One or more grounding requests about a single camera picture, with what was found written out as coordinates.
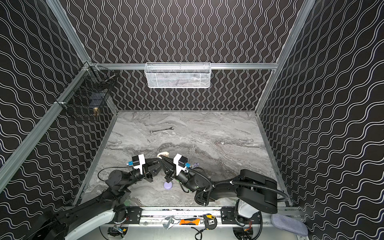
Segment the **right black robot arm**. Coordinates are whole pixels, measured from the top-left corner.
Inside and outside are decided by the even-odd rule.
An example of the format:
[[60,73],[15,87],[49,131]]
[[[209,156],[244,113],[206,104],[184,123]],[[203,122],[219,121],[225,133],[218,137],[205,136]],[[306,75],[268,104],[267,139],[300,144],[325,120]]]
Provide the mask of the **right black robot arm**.
[[276,214],[278,203],[287,202],[289,196],[278,189],[277,181],[250,170],[241,170],[234,178],[213,181],[201,168],[192,168],[188,159],[177,155],[174,159],[158,155],[158,162],[166,174],[166,182],[176,180],[185,193],[194,193],[194,201],[207,207],[210,202],[223,198],[237,198],[233,218],[238,225],[250,222],[254,215]]

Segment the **cream earbud charging case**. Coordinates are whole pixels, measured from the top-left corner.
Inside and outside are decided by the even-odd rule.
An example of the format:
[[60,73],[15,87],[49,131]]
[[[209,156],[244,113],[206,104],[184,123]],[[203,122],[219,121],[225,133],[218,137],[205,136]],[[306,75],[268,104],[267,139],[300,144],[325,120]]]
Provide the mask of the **cream earbud charging case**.
[[169,158],[169,156],[170,156],[169,152],[161,152],[157,154],[157,158],[159,159],[166,159],[166,158]]

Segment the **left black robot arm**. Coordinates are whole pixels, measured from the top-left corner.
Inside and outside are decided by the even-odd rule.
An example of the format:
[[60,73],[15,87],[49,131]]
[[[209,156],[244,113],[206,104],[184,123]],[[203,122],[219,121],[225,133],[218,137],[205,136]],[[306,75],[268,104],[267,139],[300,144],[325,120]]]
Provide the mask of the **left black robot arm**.
[[119,211],[125,210],[124,202],[131,191],[128,187],[146,179],[152,181],[162,169],[159,159],[150,159],[141,169],[130,172],[121,168],[110,172],[108,186],[97,197],[72,207],[63,212],[46,212],[35,222],[25,234],[25,240],[77,240],[111,221],[123,221],[124,217],[115,217]]

